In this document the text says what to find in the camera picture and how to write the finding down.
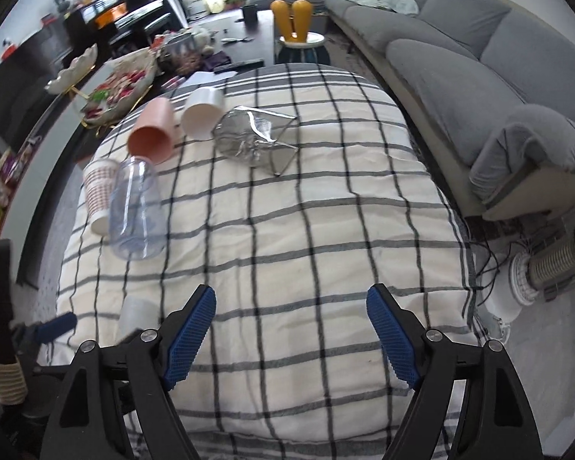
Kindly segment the white tape-wrapped paper cup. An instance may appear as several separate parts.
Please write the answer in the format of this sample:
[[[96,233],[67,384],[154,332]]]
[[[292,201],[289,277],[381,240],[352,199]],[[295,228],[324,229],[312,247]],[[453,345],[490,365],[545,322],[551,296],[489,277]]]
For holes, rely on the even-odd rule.
[[[137,330],[156,328],[159,328],[159,305],[152,300],[127,296],[118,320],[116,342],[123,342]]]

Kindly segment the clear plastic cup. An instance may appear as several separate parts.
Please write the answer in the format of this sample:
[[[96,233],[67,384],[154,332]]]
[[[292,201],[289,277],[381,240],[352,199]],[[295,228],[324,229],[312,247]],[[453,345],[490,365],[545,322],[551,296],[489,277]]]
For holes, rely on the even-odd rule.
[[[167,234],[156,167],[144,157],[131,156],[120,164],[110,197],[113,252],[124,261],[151,259],[165,249]]]

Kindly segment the patterned paper cup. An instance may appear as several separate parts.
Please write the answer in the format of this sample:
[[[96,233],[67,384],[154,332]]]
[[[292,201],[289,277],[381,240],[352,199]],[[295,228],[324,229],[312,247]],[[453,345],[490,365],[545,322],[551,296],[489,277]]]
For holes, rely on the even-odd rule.
[[[90,161],[83,170],[86,207],[92,232],[109,235],[110,197],[119,163],[113,159]]]

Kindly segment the pink plastic cup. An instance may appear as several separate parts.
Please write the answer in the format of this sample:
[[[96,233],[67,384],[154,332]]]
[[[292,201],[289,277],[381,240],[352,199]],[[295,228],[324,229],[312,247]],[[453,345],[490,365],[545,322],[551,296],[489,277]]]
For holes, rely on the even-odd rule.
[[[176,137],[174,115],[174,108],[167,98],[159,97],[148,102],[128,135],[128,152],[154,165],[170,159]]]

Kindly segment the snack packets on cabinet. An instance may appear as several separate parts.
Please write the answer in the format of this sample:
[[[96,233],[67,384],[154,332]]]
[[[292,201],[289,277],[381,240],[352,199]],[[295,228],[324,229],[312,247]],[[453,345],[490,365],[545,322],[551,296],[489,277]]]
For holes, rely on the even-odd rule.
[[[26,143],[23,148],[15,153],[11,148],[3,152],[0,159],[0,233],[5,216],[15,191],[21,181],[26,167],[35,152],[34,145]]]

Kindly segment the electric space heater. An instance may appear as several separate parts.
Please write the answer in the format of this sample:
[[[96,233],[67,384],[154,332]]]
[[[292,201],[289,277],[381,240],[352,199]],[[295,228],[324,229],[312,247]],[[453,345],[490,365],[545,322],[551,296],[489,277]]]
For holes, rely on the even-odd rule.
[[[509,241],[494,265],[481,271],[478,320],[488,337],[505,343],[522,311],[574,286],[575,207],[531,237]]]

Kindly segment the white tv cabinet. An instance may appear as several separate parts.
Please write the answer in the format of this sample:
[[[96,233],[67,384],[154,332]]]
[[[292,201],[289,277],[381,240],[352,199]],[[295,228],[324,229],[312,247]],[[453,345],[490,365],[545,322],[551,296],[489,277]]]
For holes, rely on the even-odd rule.
[[[84,96],[109,76],[111,68],[104,64],[92,71],[80,87],[79,94],[57,98],[51,111],[40,122],[42,140],[22,173],[11,198],[0,237],[11,245],[10,276],[19,283],[28,266],[39,227],[44,220],[45,206],[55,186],[68,173],[67,167],[83,143],[93,132],[83,126],[81,109]]]

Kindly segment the black television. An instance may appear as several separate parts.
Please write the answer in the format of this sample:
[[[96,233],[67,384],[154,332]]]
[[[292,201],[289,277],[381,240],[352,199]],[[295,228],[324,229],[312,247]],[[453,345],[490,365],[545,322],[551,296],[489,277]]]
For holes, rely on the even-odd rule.
[[[42,29],[0,64],[0,136],[13,151],[21,148],[54,101],[45,86],[63,69],[70,52],[67,36]]]

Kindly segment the two-tier shell snack tray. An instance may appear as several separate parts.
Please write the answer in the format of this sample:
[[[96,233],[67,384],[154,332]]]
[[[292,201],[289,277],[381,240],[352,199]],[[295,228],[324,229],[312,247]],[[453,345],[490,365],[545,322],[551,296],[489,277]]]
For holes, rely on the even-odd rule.
[[[80,116],[86,128],[108,126],[121,120],[147,94],[156,77],[156,55],[143,48],[109,60],[108,77],[85,94],[76,85],[95,70],[97,55],[97,45],[86,49],[44,87],[50,95],[82,98],[85,105]]]

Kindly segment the checked white tablecloth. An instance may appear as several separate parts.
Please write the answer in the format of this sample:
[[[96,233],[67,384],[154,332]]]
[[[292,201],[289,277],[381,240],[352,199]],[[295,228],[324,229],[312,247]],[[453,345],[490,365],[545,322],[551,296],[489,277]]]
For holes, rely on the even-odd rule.
[[[181,138],[158,170],[168,220],[153,259],[117,258],[76,212],[58,312],[76,329],[48,351],[66,365],[112,345],[124,301],[162,314],[200,284],[217,312],[171,397],[204,458],[378,459],[411,394],[366,315],[385,284],[422,324],[473,344],[473,257],[463,226],[411,144],[393,99],[335,67],[279,64],[221,81],[228,107],[298,120],[298,151],[271,176]]]

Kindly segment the clear snack jar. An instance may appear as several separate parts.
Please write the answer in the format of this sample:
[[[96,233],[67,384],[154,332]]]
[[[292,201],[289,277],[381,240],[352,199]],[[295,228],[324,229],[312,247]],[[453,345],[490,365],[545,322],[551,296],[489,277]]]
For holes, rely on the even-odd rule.
[[[171,38],[164,47],[175,73],[189,77],[199,71],[202,66],[202,56],[197,49],[194,36],[186,32]]]

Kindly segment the black upright piano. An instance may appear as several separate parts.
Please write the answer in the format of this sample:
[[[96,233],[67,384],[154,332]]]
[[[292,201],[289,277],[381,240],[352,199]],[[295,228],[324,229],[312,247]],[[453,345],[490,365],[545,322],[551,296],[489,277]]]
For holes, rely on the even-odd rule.
[[[94,0],[64,18],[68,60],[97,47],[96,63],[150,46],[157,35],[178,27],[165,0]]]

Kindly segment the grey sectional sofa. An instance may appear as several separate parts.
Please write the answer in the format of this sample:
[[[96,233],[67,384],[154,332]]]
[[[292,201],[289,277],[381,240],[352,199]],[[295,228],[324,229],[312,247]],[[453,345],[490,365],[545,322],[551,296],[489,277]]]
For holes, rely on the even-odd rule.
[[[569,39],[508,0],[416,0],[414,17],[314,3],[406,109],[463,216],[505,220],[575,204]]]

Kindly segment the black remote control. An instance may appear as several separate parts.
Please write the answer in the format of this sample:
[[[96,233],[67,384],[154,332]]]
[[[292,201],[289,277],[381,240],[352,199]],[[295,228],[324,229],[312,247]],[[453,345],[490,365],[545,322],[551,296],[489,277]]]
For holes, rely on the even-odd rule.
[[[259,67],[264,67],[265,61],[262,58],[257,59],[247,59],[238,62],[231,62],[222,64],[222,66],[215,67],[213,72],[218,74],[223,74],[227,72],[235,72],[237,74],[251,71],[253,69],[258,69]]]

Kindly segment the yellow rabbit-ear child stool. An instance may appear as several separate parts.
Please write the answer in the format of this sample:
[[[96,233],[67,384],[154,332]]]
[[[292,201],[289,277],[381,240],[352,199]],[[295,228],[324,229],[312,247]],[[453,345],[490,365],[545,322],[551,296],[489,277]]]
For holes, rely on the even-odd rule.
[[[270,8],[279,31],[277,63],[331,63],[325,36],[311,30],[314,7],[309,1],[274,0]]]

